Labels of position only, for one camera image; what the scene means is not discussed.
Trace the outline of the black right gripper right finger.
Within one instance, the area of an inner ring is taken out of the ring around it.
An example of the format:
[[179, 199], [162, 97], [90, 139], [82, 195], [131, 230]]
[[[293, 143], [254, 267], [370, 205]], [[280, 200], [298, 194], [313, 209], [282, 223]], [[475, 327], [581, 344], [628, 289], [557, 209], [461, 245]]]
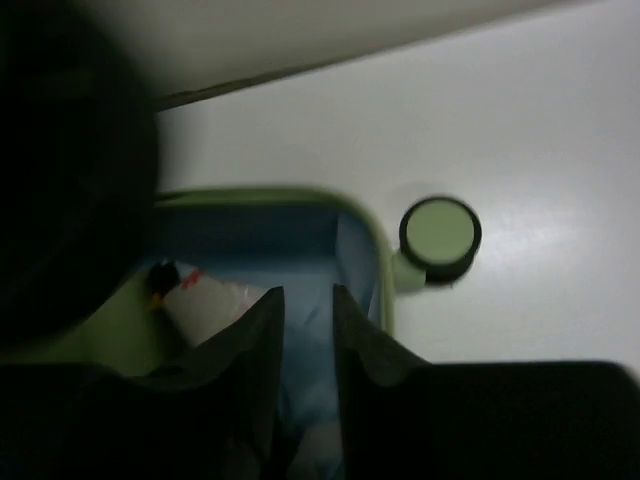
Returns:
[[433, 364], [334, 290], [348, 479], [635, 479], [639, 386], [601, 361]]

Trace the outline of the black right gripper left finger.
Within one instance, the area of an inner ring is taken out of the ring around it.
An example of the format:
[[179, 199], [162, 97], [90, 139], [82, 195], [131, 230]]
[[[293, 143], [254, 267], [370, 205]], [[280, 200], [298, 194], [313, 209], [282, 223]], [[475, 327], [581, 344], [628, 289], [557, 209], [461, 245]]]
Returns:
[[272, 479], [285, 299], [142, 377], [86, 364], [1, 370], [5, 479]]

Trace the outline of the green hard-shell suitcase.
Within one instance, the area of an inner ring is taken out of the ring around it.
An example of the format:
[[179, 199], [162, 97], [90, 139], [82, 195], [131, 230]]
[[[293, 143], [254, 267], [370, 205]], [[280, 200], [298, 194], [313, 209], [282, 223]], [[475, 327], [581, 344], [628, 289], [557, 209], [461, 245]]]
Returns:
[[324, 199], [244, 192], [166, 198], [152, 206], [141, 252], [106, 300], [62, 333], [1, 344], [1, 370], [86, 364], [142, 377], [200, 346], [186, 343], [162, 306], [178, 283], [178, 265], [267, 291], [280, 288], [285, 313], [272, 479], [348, 479], [335, 288], [346, 288], [390, 336], [392, 279], [417, 288], [457, 278], [477, 248], [475, 216], [445, 197], [412, 207], [400, 231], [401, 248], [391, 253], [363, 214]]

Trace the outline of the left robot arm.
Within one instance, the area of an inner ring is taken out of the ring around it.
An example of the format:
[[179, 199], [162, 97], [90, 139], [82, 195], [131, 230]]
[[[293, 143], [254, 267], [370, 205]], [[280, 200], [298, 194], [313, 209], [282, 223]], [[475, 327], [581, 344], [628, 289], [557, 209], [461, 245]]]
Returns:
[[1, 344], [93, 313], [142, 249], [159, 174], [152, 95], [72, 1], [1, 5]]

